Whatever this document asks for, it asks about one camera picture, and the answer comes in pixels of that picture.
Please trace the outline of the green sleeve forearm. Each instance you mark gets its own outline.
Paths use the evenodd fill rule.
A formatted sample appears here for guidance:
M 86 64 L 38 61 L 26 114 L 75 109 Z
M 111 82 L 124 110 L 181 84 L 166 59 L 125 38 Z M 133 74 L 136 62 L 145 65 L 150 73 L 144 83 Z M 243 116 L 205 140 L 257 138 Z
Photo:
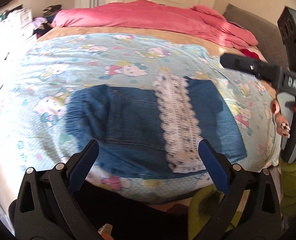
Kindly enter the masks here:
M 289 164 L 280 160 L 282 183 L 282 199 L 280 202 L 281 213 L 288 219 L 289 226 L 296 225 L 296 161 Z M 210 184 L 199 190 L 189 205 L 188 213 L 188 239 L 194 239 L 201 228 L 205 226 L 210 217 L 214 214 L 223 193 L 218 191 L 214 184 Z M 290 233 L 286 239 L 296 239 L 296 230 Z

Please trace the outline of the right hand painted nails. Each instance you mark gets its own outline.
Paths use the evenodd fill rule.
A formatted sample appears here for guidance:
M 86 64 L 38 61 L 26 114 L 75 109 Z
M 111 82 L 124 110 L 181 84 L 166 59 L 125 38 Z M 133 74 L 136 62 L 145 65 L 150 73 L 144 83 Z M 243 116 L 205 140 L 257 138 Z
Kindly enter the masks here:
M 274 115 L 275 123 L 277 125 L 277 133 L 283 137 L 289 137 L 289 121 L 281 114 L 278 101 L 276 99 L 272 100 L 270 106 Z

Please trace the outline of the left hand orange nail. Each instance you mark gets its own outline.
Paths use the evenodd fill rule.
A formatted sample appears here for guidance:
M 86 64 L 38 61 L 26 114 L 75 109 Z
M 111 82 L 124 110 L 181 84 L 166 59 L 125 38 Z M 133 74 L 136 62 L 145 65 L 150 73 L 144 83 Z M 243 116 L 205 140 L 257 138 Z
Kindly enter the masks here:
M 112 228 L 113 226 L 111 224 L 105 224 L 98 230 L 98 233 L 104 240 L 113 240 L 111 236 Z

